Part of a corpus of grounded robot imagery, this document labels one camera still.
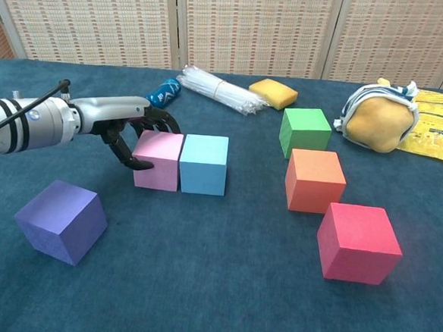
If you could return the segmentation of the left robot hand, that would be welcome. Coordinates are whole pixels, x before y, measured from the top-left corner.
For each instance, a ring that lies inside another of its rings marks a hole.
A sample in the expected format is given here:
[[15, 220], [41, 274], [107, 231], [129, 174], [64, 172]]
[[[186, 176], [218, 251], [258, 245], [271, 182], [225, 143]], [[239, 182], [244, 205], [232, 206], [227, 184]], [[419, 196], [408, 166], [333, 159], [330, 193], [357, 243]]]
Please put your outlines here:
[[154, 165], [151, 161], [141, 161], [132, 155], [131, 149], [121, 138], [125, 125], [131, 125], [137, 136], [141, 136], [145, 130], [173, 134], [181, 132], [170, 113], [153, 106], [142, 96], [76, 98], [71, 104], [79, 111], [79, 134], [100, 136], [120, 163], [134, 171], [152, 169]]

